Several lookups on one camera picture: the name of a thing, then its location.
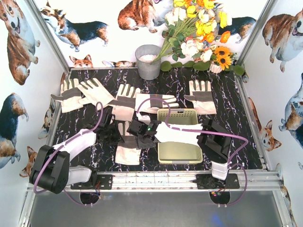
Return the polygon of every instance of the corgi wallpaper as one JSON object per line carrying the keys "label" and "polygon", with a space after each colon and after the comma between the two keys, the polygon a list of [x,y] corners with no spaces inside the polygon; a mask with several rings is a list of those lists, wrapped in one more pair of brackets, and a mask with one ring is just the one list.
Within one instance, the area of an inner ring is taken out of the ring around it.
{"label": "corgi wallpaper", "polygon": [[[162,46],[165,15],[173,0],[35,0],[70,67],[135,66],[135,50],[144,44]],[[231,37],[225,45],[241,53],[267,0],[224,0],[232,16]],[[172,57],[163,61],[174,62]]]}
{"label": "corgi wallpaper", "polygon": [[23,0],[0,0],[0,57],[0,219],[10,227],[18,225],[64,69]]}
{"label": "corgi wallpaper", "polygon": [[245,83],[268,168],[283,167],[293,226],[303,226],[303,3],[279,0],[244,64]]}

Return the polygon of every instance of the white bucket contents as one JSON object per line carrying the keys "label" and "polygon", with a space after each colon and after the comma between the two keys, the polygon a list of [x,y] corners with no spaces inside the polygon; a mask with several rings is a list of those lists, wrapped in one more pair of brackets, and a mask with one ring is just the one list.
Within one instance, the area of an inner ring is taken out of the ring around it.
{"label": "white bucket contents", "polygon": [[147,54],[147,55],[143,55],[139,58],[140,61],[149,63],[152,62],[153,60],[155,60],[157,56],[156,55],[152,55],[152,54]]}

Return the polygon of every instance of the gray floor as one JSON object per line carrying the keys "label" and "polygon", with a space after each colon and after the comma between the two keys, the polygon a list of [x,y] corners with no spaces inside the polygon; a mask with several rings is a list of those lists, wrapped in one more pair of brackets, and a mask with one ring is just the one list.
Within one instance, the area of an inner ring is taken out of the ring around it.
{"label": "gray floor", "polygon": [[[232,192],[231,201],[241,192]],[[79,200],[78,192],[70,195]],[[213,205],[207,192],[107,192],[93,208],[64,194],[36,196],[32,227],[279,227],[272,192],[247,192],[230,207]]]}

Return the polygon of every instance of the work glove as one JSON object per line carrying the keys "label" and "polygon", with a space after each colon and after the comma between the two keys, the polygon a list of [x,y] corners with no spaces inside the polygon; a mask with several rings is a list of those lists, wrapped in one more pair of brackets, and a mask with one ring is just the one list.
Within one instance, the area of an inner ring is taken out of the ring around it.
{"label": "work glove", "polygon": [[194,104],[197,114],[217,114],[209,81],[191,80],[189,93],[190,95],[184,95],[184,98]]}
{"label": "work glove", "polygon": [[[148,98],[159,98],[166,101],[171,108],[178,108],[179,104],[176,102],[177,99],[171,95],[150,95],[150,94],[137,94],[136,103],[135,103],[135,111],[138,110],[140,104]],[[164,104],[161,100],[148,100],[141,107],[140,112],[146,112],[150,114],[155,114],[159,109],[168,108],[166,104]]]}
{"label": "work glove", "polygon": [[137,149],[136,137],[126,131],[129,125],[130,122],[118,123],[118,129],[124,142],[122,140],[118,142],[115,162],[123,165],[139,165],[141,149]]}
{"label": "work glove", "polygon": [[97,102],[101,102],[103,107],[106,107],[115,99],[96,78],[81,82],[78,88],[85,95],[85,98],[79,100],[82,105],[92,103],[96,106]]}
{"label": "work glove", "polygon": [[79,85],[78,79],[64,80],[60,85],[60,96],[51,94],[52,99],[59,101],[62,107],[62,113],[82,108],[83,105],[79,103],[81,99],[81,92],[77,88]]}
{"label": "work glove", "polygon": [[109,103],[113,107],[112,114],[116,116],[116,120],[131,121],[133,119],[136,95],[140,92],[139,88],[131,87],[129,84],[119,86],[116,99]]}

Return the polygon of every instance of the orange tulip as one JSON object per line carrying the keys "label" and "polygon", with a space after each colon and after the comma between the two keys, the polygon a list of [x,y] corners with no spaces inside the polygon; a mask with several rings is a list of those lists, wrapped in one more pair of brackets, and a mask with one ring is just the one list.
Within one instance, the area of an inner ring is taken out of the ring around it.
{"label": "orange tulip", "polygon": [[205,40],[206,40],[207,42],[209,42],[209,43],[212,43],[212,42],[214,41],[214,33],[211,32],[211,33],[207,34],[207,35],[205,36]]}
{"label": "orange tulip", "polygon": [[230,36],[231,36],[231,32],[230,31],[224,32],[222,34],[222,36],[221,36],[220,42],[223,43],[223,44],[227,43],[227,41],[228,41],[228,39],[229,39]]}

